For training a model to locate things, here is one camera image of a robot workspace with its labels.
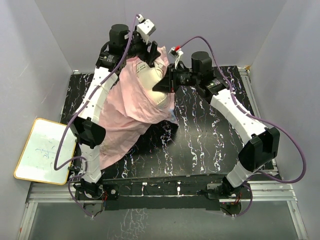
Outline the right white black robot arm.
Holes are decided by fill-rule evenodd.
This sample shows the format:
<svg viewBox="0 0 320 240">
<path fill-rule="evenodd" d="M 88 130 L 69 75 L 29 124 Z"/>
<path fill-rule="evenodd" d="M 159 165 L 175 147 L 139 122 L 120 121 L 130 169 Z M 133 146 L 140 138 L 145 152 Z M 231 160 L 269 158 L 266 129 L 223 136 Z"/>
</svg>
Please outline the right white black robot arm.
<svg viewBox="0 0 320 240">
<path fill-rule="evenodd" d="M 243 105 L 233 100 L 232 88 L 225 80 L 215 76 L 212 59 L 207 52 L 194 52 L 190 68 L 180 60 L 183 55 L 181 49 L 172 48 L 169 54 L 175 62 L 167 67 L 164 77 L 152 88 L 153 91 L 175 93 L 180 86 L 195 87 L 197 93 L 228 120 L 244 143 L 237 164 L 222 179 L 222 183 L 214 189 L 205 190 L 207 194 L 233 199 L 240 194 L 245 181 L 277 156 L 280 132 L 251 118 Z"/>
</svg>

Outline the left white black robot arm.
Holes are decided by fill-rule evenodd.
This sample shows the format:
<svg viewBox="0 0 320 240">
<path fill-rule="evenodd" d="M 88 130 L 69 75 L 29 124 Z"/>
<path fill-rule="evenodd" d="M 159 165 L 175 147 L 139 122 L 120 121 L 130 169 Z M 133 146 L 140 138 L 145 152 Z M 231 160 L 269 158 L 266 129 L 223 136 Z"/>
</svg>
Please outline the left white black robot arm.
<svg viewBox="0 0 320 240">
<path fill-rule="evenodd" d="M 95 64 L 91 84 L 73 116 L 70 128 L 84 157 L 81 179 L 89 183 L 85 192 L 93 200 L 99 199 L 104 189 L 97 183 L 102 176 L 100 144 L 106 135 L 106 130 L 99 125 L 103 104 L 128 59 L 138 57 L 150 67 L 154 66 L 154 61 L 161 55 L 158 44 L 150 42 L 155 30 L 155 24 L 149 19 L 134 26 L 132 31 L 125 24 L 112 25 L 109 40 L 102 46 Z"/>
</svg>

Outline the cream pillow with bear print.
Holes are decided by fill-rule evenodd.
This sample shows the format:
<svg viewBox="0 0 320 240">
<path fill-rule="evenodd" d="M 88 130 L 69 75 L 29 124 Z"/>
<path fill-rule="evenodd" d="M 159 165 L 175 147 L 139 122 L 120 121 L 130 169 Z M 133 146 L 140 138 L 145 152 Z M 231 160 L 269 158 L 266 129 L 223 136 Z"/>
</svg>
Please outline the cream pillow with bear print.
<svg viewBox="0 0 320 240">
<path fill-rule="evenodd" d="M 172 106 L 172 97 L 169 93 L 154 91 L 157 85 L 166 74 L 167 67 L 162 63 L 156 63 L 150 67 L 146 62 L 140 62 L 136 66 L 136 75 L 151 103 L 159 108 Z"/>
</svg>

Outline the pink purple printed pillowcase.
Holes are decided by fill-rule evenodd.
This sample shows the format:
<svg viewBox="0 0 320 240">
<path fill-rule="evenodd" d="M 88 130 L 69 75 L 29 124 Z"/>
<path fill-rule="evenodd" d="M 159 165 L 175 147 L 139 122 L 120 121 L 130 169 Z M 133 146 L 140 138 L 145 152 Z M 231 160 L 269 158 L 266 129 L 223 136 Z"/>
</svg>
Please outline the pink purple printed pillowcase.
<svg viewBox="0 0 320 240">
<path fill-rule="evenodd" d="M 104 101 L 99 115 L 99 125 L 106 130 L 99 146 L 101 170 L 119 161 L 151 125 L 178 122 L 174 114 L 175 95 L 152 90 L 169 65 L 166 48 L 157 50 L 160 57 L 154 61 L 154 67 L 138 57 L 128 59 Z"/>
</svg>

